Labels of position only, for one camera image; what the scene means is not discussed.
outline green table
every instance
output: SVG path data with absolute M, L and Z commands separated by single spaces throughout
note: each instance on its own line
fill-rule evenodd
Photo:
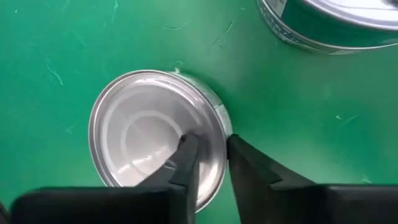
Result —
M 273 36 L 255 0 L 0 1 L 0 200 L 103 185 L 91 107 L 138 69 L 198 77 L 234 132 L 316 182 L 398 184 L 398 48 L 314 55 Z M 239 223 L 227 173 L 198 222 Z

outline green mat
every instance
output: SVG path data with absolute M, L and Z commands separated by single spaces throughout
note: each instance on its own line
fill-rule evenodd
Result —
M 314 55 L 273 36 L 255 0 L 0 1 L 0 201 L 103 185 L 91 107 L 115 77 L 174 70 L 224 101 L 234 132 L 316 182 L 398 184 L 397 47 Z M 239 223 L 229 174 L 198 222 Z

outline scratch on surface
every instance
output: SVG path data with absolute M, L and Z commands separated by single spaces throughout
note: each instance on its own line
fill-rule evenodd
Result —
M 86 43 L 76 32 L 74 32 L 73 35 L 75 36 L 76 40 L 79 41 L 79 43 L 81 43 L 84 47 L 87 47 Z
M 60 77 L 55 71 L 51 70 L 51 68 L 49 67 L 49 65 L 47 65 L 47 69 L 48 69 L 53 75 L 55 75 L 55 76 L 58 78 L 58 81 L 60 82 L 60 84 L 63 85 L 63 82 L 62 82 L 61 77 Z
M 234 26 L 235 21 L 232 21 L 229 23 L 228 27 L 226 28 L 226 30 L 223 32 L 223 34 L 221 34 L 219 37 L 217 37 L 217 39 L 211 44 L 210 49 L 216 45 L 231 29 L 232 26 Z
M 65 128 L 65 132 L 66 132 L 66 133 L 69 133 L 69 134 L 73 134 L 73 133 L 72 133 L 72 129 L 76 126 L 77 123 L 78 123 L 78 122 L 76 121 L 73 125 L 71 125 L 71 126 Z
M 172 27 L 172 26 L 163 26 L 163 29 L 165 30 L 179 30 L 183 27 L 185 27 L 186 25 L 188 25 L 191 22 L 191 20 L 184 22 L 182 25 L 177 26 L 177 27 Z
M 49 74 L 50 82 L 52 83 L 52 75 Z
M 357 115 L 354 115 L 354 116 L 351 116 L 351 117 L 349 117 L 347 120 L 346 120 L 346 124 L 348 124 L 348 123 L 350 123 L 350 122 L 352 122 L 354 119 L 356 119 L 356 118 L 358 118 L 359 117 L 359 114 L 357 114 Z
M 369 178 L 366 175 L 362 176 L 361 182 L 365 184 L 372 184 L 372 182 L 369 180 Z
M 62 12 L 67 8 L 67 6 L 70 4 L 70 1 L 69 0 L 65 0 L 65 2 L 63 3 L 63 6 L 62 6 Z
M 114 17 L 116 15 L 116 11 L 119 9 L 119 1 L 114 0 L 114 6 L 113 6 L 113 14 L 112 14 L 112 22 L 114 22 Z

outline can lid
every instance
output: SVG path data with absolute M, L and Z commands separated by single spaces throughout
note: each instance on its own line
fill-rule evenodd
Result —
M 398 30 L 396 0 L 305 0 L 347 22 L 377 29 Z
M 185 133 L 203 141 L 197 211 L 217 193 L 226 168 L 226 136 L 211 104 L 175 75 L 143 70 L 111 82 L 90 116 L 90 151 L 108 186 L 135 186 L 177 150 Z

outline tin can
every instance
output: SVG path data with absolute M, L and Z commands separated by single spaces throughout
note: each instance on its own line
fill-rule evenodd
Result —
M 107 186 L 135 186 L 165 164 L 185 133 L 204 145 L 197 212 L 216 195 L 226 169 L 226 139 L 232 133 L 218 96 L 178 72 L 140 70 L 113 80 L 90 116 L 89 143 Z
M 257 0 L 274 34 L 322 54 L 351 54 L 398 43 L 393 1 Z

